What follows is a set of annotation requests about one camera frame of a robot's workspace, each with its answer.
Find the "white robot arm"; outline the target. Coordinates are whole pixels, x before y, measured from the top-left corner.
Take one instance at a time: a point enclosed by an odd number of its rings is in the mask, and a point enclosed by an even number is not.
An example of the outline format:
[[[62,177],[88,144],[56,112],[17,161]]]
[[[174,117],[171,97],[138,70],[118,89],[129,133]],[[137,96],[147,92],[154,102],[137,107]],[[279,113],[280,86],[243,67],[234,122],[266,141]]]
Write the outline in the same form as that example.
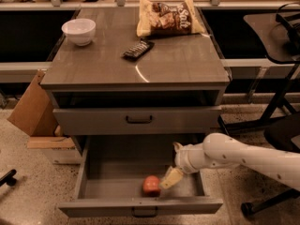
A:
[[[159,186],[168,189],[178,184],[185,174],[201,169],[218,169],[240,164],[300,190],[300,154],[248,145],[221,133],[207,135],[203,142],[182,145],[173,143],[174,167],[170,167]]]

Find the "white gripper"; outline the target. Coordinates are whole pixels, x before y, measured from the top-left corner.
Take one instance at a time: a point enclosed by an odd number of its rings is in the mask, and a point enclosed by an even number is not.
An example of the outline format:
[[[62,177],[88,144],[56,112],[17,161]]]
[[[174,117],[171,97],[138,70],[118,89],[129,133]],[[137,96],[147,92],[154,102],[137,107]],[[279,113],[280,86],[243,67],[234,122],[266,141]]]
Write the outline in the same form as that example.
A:
[[[197,173],[205,165],[203,145],[182,145],[179,142],[173,144],[175,151],[174,163],[176,167],[170,167],[159,183],[162,189],[168,189],[178,184],[185,174]]]

